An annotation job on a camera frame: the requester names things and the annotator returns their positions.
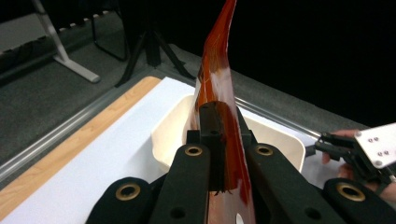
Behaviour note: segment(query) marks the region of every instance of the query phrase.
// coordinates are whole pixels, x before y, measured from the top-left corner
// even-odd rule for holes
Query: orange glossy object
[[[217,104],[224,125],[224,191],[209,192],[207,223],[235,223],[236,216],[243,222],[256,223],[248,168],[242,147],[242,138],[233,95],[233,83],[227,57],[228,36],[236,0],[227,0],[206,39],[201,69],[197,78],[196,101],[191,116],[191,128],[199,129],[198,108],[212,101]]]

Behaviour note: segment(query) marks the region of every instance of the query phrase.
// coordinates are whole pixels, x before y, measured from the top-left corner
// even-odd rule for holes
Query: white sheet
[[[2,223],[84,223],[94,204],[114,181],[135,176],[150,183],[163,175],[152,157],[150,132],[162,115],[193,92],[193,87],[171,78],[162,80]],[[315,141],[268,119],[258,119],[297,136],[306,146]],[[313,161],[317,166],[318,156],[311,159],[308,163]],[[317,178],[318,169],[314,169],[307,179]]]

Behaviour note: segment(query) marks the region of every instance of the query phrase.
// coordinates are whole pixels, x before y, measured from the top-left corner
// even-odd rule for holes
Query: tripod leg
[[[152,30],[148,29],[146,33],[146,58],[148,65],[157,67],[161,64],[160,46]]]
[[[192,76],[186,68],[183,66],[181,61],[178,59],[176,54],[172,51],[172,49],[169,47],[169,45],[163,40],[163,37],[161,36],[160,32],[158,31],[153,31],[155,34],[155,37],[160,43],[161,47],[163,48],[163,51],[165,51],[166,55],[168,55],[169,59],[172,61],[172,63],[175,65],[177,71],[183,76],[183,77],[188,77],[191,79],[195,79],[194,76]]]
[[[125,72],[122,75],[119,83],[116,84],[116,87],[121,86],[125,82],[127,82],[131,76],[132,72],[134,71],[134,66],[137,63],[137,59],[139,58],[139,54],[142,51],[144,45],[145,45],[145,40],[146,40],[146,32],[144,32],[140,37],[139,40],[137,41],[135,47],[134,47],[134,52],[132,52],[131,58],[128,61],[128,65],[125,68]]]

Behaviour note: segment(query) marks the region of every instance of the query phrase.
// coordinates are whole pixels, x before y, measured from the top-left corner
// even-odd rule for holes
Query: brass grommet
[[[348,183],[337,184],[337,191],[345,198],[354,202],[363,202],[366,196],[360,189]]]
[[[200,147],[188,147],[184,152],[189,156],[199,156],[203,151]]]
[[[266,146],[256,146],[256,152],[263,156],[271,156],[274,151]]]
[[[140,193],[140,187],[136,183],[126,183],[121,185],[116,191],[116,197],[120,201],[129,201],[137,197]]]

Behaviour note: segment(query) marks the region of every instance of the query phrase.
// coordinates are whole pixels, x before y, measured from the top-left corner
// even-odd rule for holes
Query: white stand
[[[53,27],[52,22],[50,21],[50,17],[43,8],[43,5],[41,4],[40,0],[32,0],[32,3],[35,6],[35,10],[37,11],[38,18],[40,19],[41,24],[43,25],[47,35],[51,37],[56,47],[57,55],[54,56],[54,59],[58,63],[63,64],[64,66],[74,71],[75,73],[79,74],[80,76],[85,77],[90,82],[96,83],[100,81],[100,77],[98,75],[69,59],[66,50],[64,49],[64,45],[62,44],[61,39],[56,33],[56,30]]]

